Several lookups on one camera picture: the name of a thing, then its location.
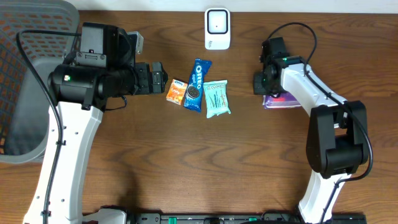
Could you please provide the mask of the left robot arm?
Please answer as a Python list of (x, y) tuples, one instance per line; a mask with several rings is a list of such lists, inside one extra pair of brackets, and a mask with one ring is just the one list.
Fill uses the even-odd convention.
[(84, 215), (82, 194), (90, 150), (109, 98), (161, 94), (168, 75), (160, 62), (138, 63), (138, 32), (86, 22), (80, 48), (40, 82), (50, 103), (49, 131), (34, 199), (24, 223), (132, 223), (125, 208)]

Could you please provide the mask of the orange tissue pack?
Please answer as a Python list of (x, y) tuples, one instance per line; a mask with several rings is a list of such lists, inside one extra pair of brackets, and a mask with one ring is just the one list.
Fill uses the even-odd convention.
[(166, 100), (175, 103), (177, 105), (181, 105), (187, 87), (188, 87), (187, 83), (173, 79), (169, 91), (167, 93)]

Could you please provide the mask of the red purple pad pack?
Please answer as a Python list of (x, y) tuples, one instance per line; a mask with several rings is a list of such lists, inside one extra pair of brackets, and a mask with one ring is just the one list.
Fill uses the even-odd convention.
[(282, 93), (278, 98), (264, 95), (262, 105), (267, 110), (301, 107), (300, 103), (290, 93)]

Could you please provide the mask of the mint green wipes pack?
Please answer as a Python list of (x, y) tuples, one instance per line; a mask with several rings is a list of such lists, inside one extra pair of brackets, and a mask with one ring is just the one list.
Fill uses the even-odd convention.
[(206, 100), (206, 117), (219, 116), (224, 113), (231, 114), (228, 97), (226, 95), (227, 80), (205, 82), (203, 90)]

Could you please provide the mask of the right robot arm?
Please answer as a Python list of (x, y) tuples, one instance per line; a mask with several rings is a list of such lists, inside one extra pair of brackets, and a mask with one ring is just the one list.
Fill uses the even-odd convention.
[(312, 173), (298, 210), (304, 223), (327, 222), (344, 183), (368, 161), (366, 108), (328, 88), (301, 56), (288, 53), (281, 37), (262, 43), (259, 60), (263, 69), (254, 76), (254, 94), (289, 93), (310, 118), (306, 155)]

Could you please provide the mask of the blue Oreo cookie pack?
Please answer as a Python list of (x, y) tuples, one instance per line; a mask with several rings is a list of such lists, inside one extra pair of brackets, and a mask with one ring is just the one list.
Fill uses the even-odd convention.
[(211, 65), (212, 61), (210, 60), (202, 60), (200, 58), (195, 59), (183, 104), (186, 109), (196, 111), (198, 113), (201, 112), (204, 78)]

